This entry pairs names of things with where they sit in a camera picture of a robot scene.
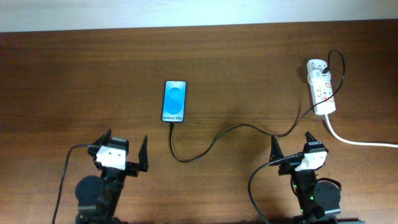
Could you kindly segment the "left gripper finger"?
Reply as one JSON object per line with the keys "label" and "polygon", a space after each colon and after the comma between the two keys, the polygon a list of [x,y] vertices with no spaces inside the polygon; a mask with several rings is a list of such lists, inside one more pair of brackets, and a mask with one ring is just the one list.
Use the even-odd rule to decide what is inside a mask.
{"label": "left gripper finger", "polygon": [[105,146],[108,144],[111,138],[111,133],[111,129],[107,130],[99,139],[90,144],[90,146],[88,147],[88,154],[91,156],[95,156],[101,146]]}
{"label": "left gripper finger", "polygon": [[147,172],[149,170],[148,155],[147,155],[148,136],[145,135],[139,151],[139,170]]}

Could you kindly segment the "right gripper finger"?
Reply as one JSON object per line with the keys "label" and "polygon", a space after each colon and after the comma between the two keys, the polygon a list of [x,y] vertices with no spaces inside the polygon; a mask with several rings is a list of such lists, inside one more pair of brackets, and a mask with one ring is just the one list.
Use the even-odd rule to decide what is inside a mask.
{"label": "right gripper finger", "polygon": [[318,144],[318,141],[315,139],[315,137],[309,131],[307,131],[305,133],[305,138],[306,138],[306,141],[307,141],[308,145],[316,145],[316,144]]}
{"label": "right gripper finger", "polygon": [[277,166],[280,164],[279,160],[283,159],[284,155],[279,146],[278,140],[276,136],[271,137],[271,151],[269,156],[270,166]]}

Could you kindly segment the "blue Galaxy smartphone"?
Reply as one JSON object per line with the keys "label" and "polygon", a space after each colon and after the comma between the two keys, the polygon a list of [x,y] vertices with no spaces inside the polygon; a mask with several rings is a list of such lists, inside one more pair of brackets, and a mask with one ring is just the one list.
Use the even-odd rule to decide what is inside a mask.
{"label": "blue Galaxy smartphone", "polygon": [[185,116],[186,81],[167,80],[161,119],[163,122],[182,123]]}

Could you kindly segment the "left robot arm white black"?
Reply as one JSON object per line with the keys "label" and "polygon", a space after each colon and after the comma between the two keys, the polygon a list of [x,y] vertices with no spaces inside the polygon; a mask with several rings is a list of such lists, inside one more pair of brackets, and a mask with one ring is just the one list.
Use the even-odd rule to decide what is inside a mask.
{"label": "left robot arm white black", "polygon": [[139,162],[128,162],[129,141],[112,137],[107,130],[99,139],[88,146],[88,154],[101,175],[89,175],[81,179],[75,188],[78,200],[76,223],[117,224],[123,221],[115,217],[124,183],[127,177],[137,177],[147,172],[148,137],[145,137],[138,153]]}

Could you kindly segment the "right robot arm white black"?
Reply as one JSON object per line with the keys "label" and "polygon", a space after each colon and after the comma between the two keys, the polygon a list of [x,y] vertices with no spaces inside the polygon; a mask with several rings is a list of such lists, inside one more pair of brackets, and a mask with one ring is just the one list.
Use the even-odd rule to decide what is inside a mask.
{"label": "right robot arm white black", "polygon": [[325,165],[329,150],[310,132],[305,137],[303,151],[285,157],[277,138],[272,136],[269,161],[279,167],[279,175],[290,175],[290,186],[302,212],[293,217],[294,223],[337,223],[336,215],[341,213],[341,184],[333,179],[319,179],[315,173]]}

